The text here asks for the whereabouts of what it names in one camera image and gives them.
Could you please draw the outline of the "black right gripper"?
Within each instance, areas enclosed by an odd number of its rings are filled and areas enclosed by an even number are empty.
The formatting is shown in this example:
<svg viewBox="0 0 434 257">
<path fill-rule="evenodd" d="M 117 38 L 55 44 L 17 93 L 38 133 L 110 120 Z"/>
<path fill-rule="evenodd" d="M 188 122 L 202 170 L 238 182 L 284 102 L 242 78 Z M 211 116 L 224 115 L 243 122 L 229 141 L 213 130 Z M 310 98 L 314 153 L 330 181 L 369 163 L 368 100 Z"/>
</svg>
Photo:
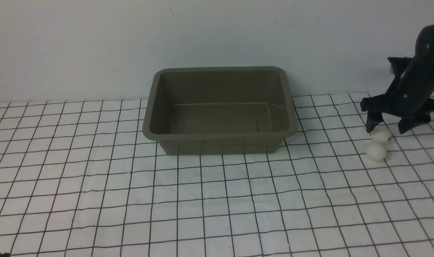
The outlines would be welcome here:
<svg viewBox="0 0 434 257">
<path fill-rule="evenodd" d="M 434 113 L 434 25 L 424 27 L 415 43 L 413 57 L 390 57 L 395 78 L 384 94 L 363 98 L 360 107 L 367 112 L 366 132 L 384 122 L 383 114 L 401 117 L 398 131 L 404 134 L 428 124 Z"/>
</svg>

